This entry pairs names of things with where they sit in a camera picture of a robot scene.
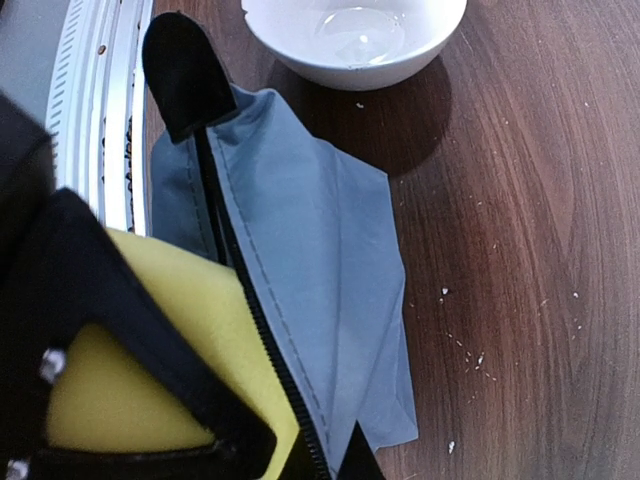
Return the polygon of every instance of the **grey cloth bag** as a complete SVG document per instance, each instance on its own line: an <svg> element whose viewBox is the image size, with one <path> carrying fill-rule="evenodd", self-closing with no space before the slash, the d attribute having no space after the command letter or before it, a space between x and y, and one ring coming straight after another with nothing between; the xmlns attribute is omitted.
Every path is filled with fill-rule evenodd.
<svg viewBox="0 0 640 480"><path fill-rule="evenodd" d="M386 175L318 140L275 91L234 87L207 134L267 322L335 476L358 421L373 449L418 436L405 273ZM217 259L193 137L151 158L152 235Z"/></svg>

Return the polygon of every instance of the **wooden table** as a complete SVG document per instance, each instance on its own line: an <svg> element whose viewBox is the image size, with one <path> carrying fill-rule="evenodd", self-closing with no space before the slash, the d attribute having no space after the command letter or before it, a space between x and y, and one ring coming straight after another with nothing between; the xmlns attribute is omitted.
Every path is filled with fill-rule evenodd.
<svg viewBox="0 0 640 480"><path fill-rule="evenodd" d="M366 94L290 73L240 0L157 10L389 173L421 431L380 452L390 480L638 479L640 3L469 3L439 59Z"/></svg>

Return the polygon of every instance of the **zipper teeth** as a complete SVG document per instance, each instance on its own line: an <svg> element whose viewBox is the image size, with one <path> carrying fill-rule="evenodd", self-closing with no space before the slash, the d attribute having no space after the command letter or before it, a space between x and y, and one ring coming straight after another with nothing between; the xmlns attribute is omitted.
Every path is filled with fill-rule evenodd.
<svg viewBox="0 0 640 480"><path fill-rule="evenodd" d="M253 317L260 339L267 351L267 356L269 357L269 360L273 365L273 369L280 380L280 384L282 385L287 399L289 400L291 409L296 416L300 430L302 431L307 447L309 448L309 454L311 455L316 472L315 480L330 480L331 476L329 474L327 460L324 456L324 452L322 451L322 445L320 444L318 433L313 421L311 420L311 415L309 414L307 405L302 399L302 395L300 394L293 377L291 376L289 368L282 358L282 353L280 352L280 349L273 337L273 333L269 328L266 316L262 310L260 301L258 300L258 295L253 287L253 282L251 281L247 264L244 261L244 256L240 250L238 239L235 231L233 230L229 212L224 201L222 186L220 184L220 178L218 177L218 169L215 166L215 160L211 153L211 145L209 143L209 138L207 137L207 132L204 129L199 129L195 132L194 137L196 141L196 152L200 160L201 176L205 192L208 188L213 189L213 192L211 193L213 193L213 197L216 200L215 203L218 207L218 213L220 214L220 223L222 224L223 233L228 240L227 244L229 246L229 254L236 270L236 275L238 276L238 280L244 290L245 298L249 305L249 311ZM210 217L214 215L216 215L215 211L209 212Z"/></svg>

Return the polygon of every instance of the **yellow sponge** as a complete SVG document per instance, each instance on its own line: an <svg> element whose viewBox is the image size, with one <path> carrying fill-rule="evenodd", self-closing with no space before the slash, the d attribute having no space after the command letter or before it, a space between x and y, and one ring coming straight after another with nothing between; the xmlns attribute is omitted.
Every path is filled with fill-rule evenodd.
<svg viewBox="0 0 640 480"><path fill-rule="evenodd" d="M110 231L160 309L223 381L276 433L264 477L282 471L299 427L267 357L235 272L151 238ZM117 341L85 327L68 352L47 418L54 447L159 452L203 446L203 429Z"/></svg>

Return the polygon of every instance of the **black fabric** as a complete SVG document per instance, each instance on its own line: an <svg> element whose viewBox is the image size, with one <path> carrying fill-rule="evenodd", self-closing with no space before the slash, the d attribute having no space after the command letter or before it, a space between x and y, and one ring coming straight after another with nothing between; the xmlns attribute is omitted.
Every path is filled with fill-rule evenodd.
<svg viewBox="0 0 640 480"><path fill-rule="evenodd" d="M338 480L384 480L367 439L356 423Z"/></svg>
<svg viewBox="0 0 640 480"><path fill-rule="evenodd" d="M213 445L176 452L109 455L43 449L29 480L247 480Z"/></svg>
<svg viewBox="0 0 640 480"><path fill-rule="evenodd" d="M152 20L142 63L149 89L174 143L236 110L224 69L204 31L180 13Z"/></svg>
<svg viewBox="0 0 640 480"><path fill-rule="evenodd" d="M106 327L204 426L237 478L258 478L275 436L209 370L136 279L89 208L54 194L21 245L0 290L0 457L26 458L40 441L48 348L66 349L87 323Z"/></svg>
<svg viewBox="0 0 640 480"><path fill-rule="evenodd" d="M52 192L49 135L0 93L0 278Z"/></svg>

